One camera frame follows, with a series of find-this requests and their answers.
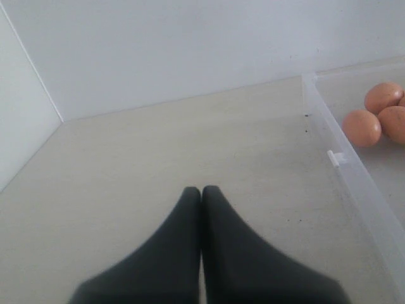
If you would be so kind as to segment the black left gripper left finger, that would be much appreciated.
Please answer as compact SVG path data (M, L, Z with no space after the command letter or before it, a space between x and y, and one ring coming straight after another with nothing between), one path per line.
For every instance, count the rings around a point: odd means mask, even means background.
M186 187L158 230L128 257L83 282L70 303L199 303L201 193Z

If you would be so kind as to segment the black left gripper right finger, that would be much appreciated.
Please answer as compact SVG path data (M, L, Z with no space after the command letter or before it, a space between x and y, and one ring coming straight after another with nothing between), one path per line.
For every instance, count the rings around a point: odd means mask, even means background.
M202 191L208 303L325 303L326 278L267 243L217 186Z

